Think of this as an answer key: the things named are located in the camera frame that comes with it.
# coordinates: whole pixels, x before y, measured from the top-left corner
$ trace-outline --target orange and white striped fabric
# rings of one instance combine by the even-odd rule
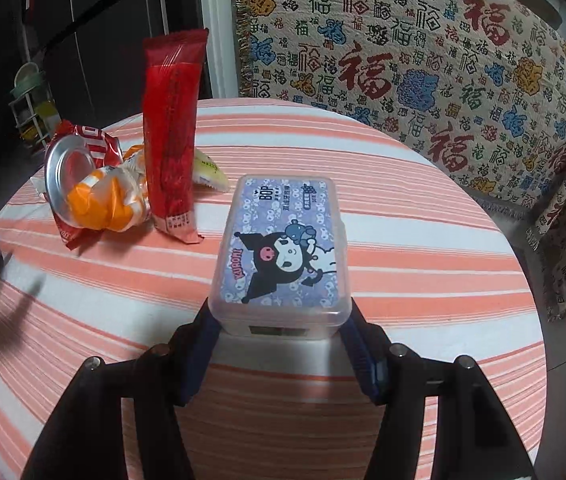
[[[125,150],[142,140],[142,117],[108,131]],[[363,124],[287,102],[200,102],[196,141],[233,185],[245,173],[332,178],[352,294],[364,315],[424,357],[477,359],[535,456],[546,370],[534,300],[505,236],[455,183]],[[14,253],[0,278],[5,480],[19,477],[87,356],[134,358],[193,319],[211,283],[231,198],[197,190],[205,240],[196,246],[145,224],[68,251],[30,183],[2,209],[0,244]],[[134,411],[128,402],[122,411],[130,478],[140,480]],[[199,395],[177,414],[200,480],[360,479],[382,408],[359,391],[338,337],[282,342],[221,334]],[[419,480],[429,477],[435,426],[430,400]]]

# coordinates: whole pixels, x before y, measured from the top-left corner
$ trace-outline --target crumpled snack bag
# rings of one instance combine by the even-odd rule
[[[73,187],[67,196],[74,220],[96,231],[126,231],[148,219],[144,154],[128,150],[124,162],[98,168]]]
[[[122,162],[121,145],[119,144],[118,138],[112,137],[98,128],[80,126],[67,120],[63,120],[57,125],[55,135],[48,145],[46,159],[55,142],[68,135],[77,135],[86,140],[86,145],[94,160],[95,167],[117,166]],[[57,215],[54,209],[52,210],[52,216],[54,217],[61,240],[63,240],[65,246],[70,250],[99,236],[98,231],[88,231],[84,228],[68,224]]]

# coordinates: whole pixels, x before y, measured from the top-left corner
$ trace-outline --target clear plastic container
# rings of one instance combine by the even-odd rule
[[[225,225],[210,311],[234,335],[329,337],[351,312],[346,251],[332,180],[245,175]]]

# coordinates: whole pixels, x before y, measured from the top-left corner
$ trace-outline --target red packaging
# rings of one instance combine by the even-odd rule
[[[108,135],[102,130],[88,126],[77,126],[66,120],[58,124],[54,137],[48,145],[48,150],[58,139],[68,135],[78,135],[87,140],[87,147],[90,150],[90,155],[92,155],[97,168],[102,168],[103,166],[118,166],[123,162],[119,139]],[[82,243],[100,234],[100,232],[92,231],[91,229],[71,226],[61,220],[54,211],[52,211],[52,216],[54,216],[54,222],[57,225],[61,240],[63,240],[63,243],[70,250],[79,247]]]
[[[207,29],[143,42],[143,141],[150,209],[157,229],[188,244],[202,240],[194,218],[192,163],[206,43]]]
[[[87,148],[90,150],[90,155],[92,155],[97,168],[118,166],[123,162],[119,139],[112,137],[103,130],[90,128],[90,126],[77,126],[70,121],[62,120],[55,130],[50,145],[66,135],[78,135],[86,140]]]

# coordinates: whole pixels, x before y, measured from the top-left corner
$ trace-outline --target cartoon label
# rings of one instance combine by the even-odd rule
[[[235,197],[221,280],[228,303],[331,307],[338,300],[329,188],[323,180],[250,178]]]

